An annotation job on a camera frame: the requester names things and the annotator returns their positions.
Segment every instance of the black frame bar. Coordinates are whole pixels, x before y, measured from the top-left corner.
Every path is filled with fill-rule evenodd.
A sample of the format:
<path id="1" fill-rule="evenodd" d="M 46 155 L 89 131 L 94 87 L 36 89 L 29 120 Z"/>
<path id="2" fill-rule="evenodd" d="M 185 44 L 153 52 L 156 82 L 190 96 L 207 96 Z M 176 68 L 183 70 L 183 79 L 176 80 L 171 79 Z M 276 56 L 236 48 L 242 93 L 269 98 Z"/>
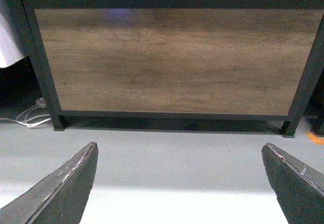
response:
<path id="1" fill-rule="evenodd" d="M 312 132 L 318 137 L 324 137 L 324 112 L 321 111 L 317 120 L 315 121 Z"/>
<path id="2" fill-rule="evenodd" d="M 53 101 L 48 84 L 46 84 L 46 75 L 43 73 L 42 64 L 39 62 L 39 58 L 37 56 L 37 48 L 34 43 L 22 0 L 8 0 L 8 4 L 11 8 L 11 15 L 18 24 L 22 41 L 26 46 L 26 52 L 32 63 L 43 97 L 47 102 L 48 110 L 54 125 L 54 130 L 64 130 L 65 121 L 62 116 L 57 114 L 57 107 L 55 108 L 55 105 L 57 104 L 55 101 Z"/>
<path id="3" fill-rule="evenodd" d="M 172 9 L 324 9 L 324 0 L 23 0 L 32 36 L 37 47 L 38 57 L 35 69 L 42 71 L 41 83 L 45 83 L 51 94 L 54 115 L 99 116 L 99 117 L 137 117 L 170 119 L 222 119 L 222 120 L 278 120 L 285 121 L 281 133 L 284 137 L 294 137 L 312 90 L 324 68 L 324 22 L 322 20 L 310 56 L 300 80 L 300 84 L 287 116 L 282 115 L 231 115 L 231 114 L 192 114 L 192 113 L 148 113 L 125 111 L 69 111 L 61 110 L 54 82 L 46 57 L 42 37 L 34 9 L 100 9 L 100 8 L 172 8 Z M 64 126 L 54 125 L 62 130 Z"/>

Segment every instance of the metal leg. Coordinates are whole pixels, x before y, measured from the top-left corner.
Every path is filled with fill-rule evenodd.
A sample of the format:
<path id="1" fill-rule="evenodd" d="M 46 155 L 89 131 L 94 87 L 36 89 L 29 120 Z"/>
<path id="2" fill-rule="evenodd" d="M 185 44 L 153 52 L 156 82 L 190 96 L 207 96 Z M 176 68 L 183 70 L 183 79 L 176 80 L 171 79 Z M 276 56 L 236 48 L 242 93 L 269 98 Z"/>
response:
<path id="1" fill-rule="evenodd" d="M 312 127 L 312 131 L 317 135 L 324 137 L 324 112 L 318 116 L 314 126 Z"/>
<path id="2" fill-rule="evenodd" d="M 63 116 L 51 116 L 52 118 L 52 123 L 54 126 L 54 131 L 64 131 L 66 128 L 66 122 Z"/>
<path id="3" fill-rule="evenodd" d="M 295 138 L 295 132 L 300 120 L 285 121 L 281 128 L 283 138 Z"/>
<path id="4" fill-rule="evenodd" d="M 48 74 L 45 74 L 45 68 L 39 61 L 39 55 L 37 53 L 35 41 L 30 30 L 29 21 L 25 13 L 24 6 L 21 0 L 8 0 L 8 3 L 11 7 L 11 14 L 20 28 L 20 34 L 25 44 L 26 54 L 29 56 L 35 71 L 43 98 L 46 101 L 47 108 L 52 118 L 54 130 L 63 131 L 65 129 L 65 121 L 62 116 L 57 114 L 60 110 L 58 98 L 56 92 L 49 89 L 49 83 L 47 82 Z"/>

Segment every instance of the white cable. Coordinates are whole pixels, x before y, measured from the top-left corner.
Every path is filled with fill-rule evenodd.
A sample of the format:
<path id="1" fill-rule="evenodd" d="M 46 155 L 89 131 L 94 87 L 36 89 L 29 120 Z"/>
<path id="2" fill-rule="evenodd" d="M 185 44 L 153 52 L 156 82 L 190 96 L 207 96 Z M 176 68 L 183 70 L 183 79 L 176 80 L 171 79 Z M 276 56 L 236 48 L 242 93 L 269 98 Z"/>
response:
<path id="1" fill-rule="evenodd" d="M 43 121 L 40 121 L 40 122 L 38 122 L 38 123 L 34 123 L 34 124 L 27 124 L 27 128 L 33 128 L 33 127 L 36 127 L 36 126 L 38 126 L 38 125 L 40 125 L 40 124 L 43 124 L 43 123 L 45 123 L 45 122 L 47 122 L 47 121 L 49 121 L 49 120 L 51 120 L 51 119 L 45 119 L 45 120 L 43 120 Z"/>
<path id="2" fill-rule="evenodd" d="M 29 109 L 23 111 L 20 115 L 18 115 L 18 116 L 16 117 L 16 121 L 18 121 L 18 119 L 19 119 L 19 118 L 20 118 L 24 113 L 28 112 L 29 110 L 33 109 L 34 107 L 37 107 L 37 105 L 34 105 L 34 106 L 30 107 Z"/>
<path id="3" fill-rule="evenodd" d="M 42 114 L 42 115 L 38 115 L 38 116 L 32 117 L 32 118 L 30 118 L 30 119 L 27 119 L 28 115 L 29 115 L 32 111 L 34 111 L 34 110 L 36 110 L 36 109 L 38 109 L 38 108 L 40 108 L 40 106 L 37 105 L 37 104 L 34 105 L 34 106 L 32 106 L 32 107 L 30 107 L 30 108 L 28 108 L 27 110 L 25 110 L 25 111 L 23 111 L 21 114 L 19 114 L 19 115 L 16 117 L 16 120 L 14 120 L 14 119 L 8 119 L 8 118 L 0 118 L 0 120 L 6 120 L 6 121 L 15 122 L 15 123 L 17 123 L 17 124 L 20 124 L 20 125 L 26 126 L 27 128 L 33 128 L 33 127 L 36 127 L 36 126 L 38 126 L 38 125 L 40 125 L 40 124 L 43 124 L 43 123 L 45 123 L 45 122 L 51 120 L 51 118 L 48 118 L 48 119 L 42 120 L 42 121 L 40 121 L 40 122 L 36 122 L 36 123 L 32 123 L 32 124 L 28 124 L 28 122 L 30 122 L 30 121 L 32 121 L 32 120 L 34 120 L 34 119 L 37 119 L 37 118 L 43 118 L 43 117 L 49 117 L 49 116 L 50 116 L 49 114 Z M 21 121 L 19 121 L 18 119 L 19 119 L 21 116 L 23 116 L 24 113 L 26 113 L 26 115 L 25 115 L 25 119 L 24 119 L 23 122 L 21 122 Z"/>
<path id="4" fill-rule="evenodd" d="M 30 121 L 32 121 L 32 120 L 34 120 L 34 119 L 43 118 L 43 117 L 50 117 L 50 116 L 51 116 L 51 115 L 49 115 L 49 114 L 42 114 L 42 115 L 38 115 L 38 116 L 32 117 L 32 118 L 30 118 L 30 119 L 27 119 L 26 122 L 30 122 Z"/>
<path id="5" fill-rule="evenodd" d="M 39 106 L 36 106 L 36 107 L 32 108 L 31 110 L 29 110 L 29 111 L 26 113 L 24 123 L 27 123 L 27 117 L 28 117 L 28 115 L 29 115 L 32 111 L 34 111 L 34 110 L 36 110 L 36 109 L 38 109 L 38 108 L 39 108 Z"/>
<path id="6" fill-rule="evenodd" d="M 17 124 L 21 124 L 21 125 L 27 126 L 26 123 L 23 123 L 23 122 L 20 122 L 20 121 L 14 120 L 14 119 L 0 118 L 0 120 L 11 121 L 11 122 L 15 122 L 15 123 L 17 123 Z"/>

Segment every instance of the cabinet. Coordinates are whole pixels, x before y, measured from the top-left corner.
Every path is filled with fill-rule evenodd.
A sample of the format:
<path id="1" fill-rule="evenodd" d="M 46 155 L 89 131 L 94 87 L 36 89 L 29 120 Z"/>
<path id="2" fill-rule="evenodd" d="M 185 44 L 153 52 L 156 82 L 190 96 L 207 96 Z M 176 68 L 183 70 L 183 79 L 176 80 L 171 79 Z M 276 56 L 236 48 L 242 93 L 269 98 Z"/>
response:
<path id="1" fill-rule="evenodd" d="M 23 3 L 56 129 L 63 116 L 252 119 L 285 121 L 289 137 L 323 67 L 322 0 Z"/>

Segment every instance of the orange object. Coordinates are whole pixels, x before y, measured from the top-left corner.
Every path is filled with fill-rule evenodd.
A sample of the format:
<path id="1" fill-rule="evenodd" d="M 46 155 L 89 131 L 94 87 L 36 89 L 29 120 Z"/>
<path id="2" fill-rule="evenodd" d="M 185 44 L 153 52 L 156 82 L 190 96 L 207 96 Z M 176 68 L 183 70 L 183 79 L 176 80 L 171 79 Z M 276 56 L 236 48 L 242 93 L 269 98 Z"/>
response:
<path id="1" fill-rule="evenodd" d="M 315 144 L 323 144 L 324 145 L 324 138 L 318 138 L 313 132 L 307 132 L 306 135 Z"/>

